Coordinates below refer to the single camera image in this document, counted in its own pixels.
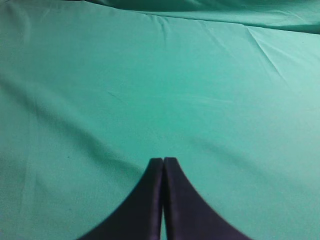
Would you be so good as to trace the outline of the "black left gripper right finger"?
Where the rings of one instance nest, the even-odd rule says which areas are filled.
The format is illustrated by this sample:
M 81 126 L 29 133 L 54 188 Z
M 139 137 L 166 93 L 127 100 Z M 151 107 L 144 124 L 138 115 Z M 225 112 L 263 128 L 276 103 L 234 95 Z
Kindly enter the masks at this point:
M 178 160 L 166 157 L 163 209 L 168 240 L 248 240 L 199 195 Z

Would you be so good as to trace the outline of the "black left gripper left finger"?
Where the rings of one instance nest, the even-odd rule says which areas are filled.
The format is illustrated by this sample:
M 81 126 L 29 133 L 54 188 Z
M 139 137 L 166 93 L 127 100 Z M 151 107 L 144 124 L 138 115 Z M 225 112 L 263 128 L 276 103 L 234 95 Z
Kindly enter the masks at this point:
M 163 200 L 163 160 L 152 158 L 141 179 L 103 222 L 80 237 L 81 240 L 159 240 Z

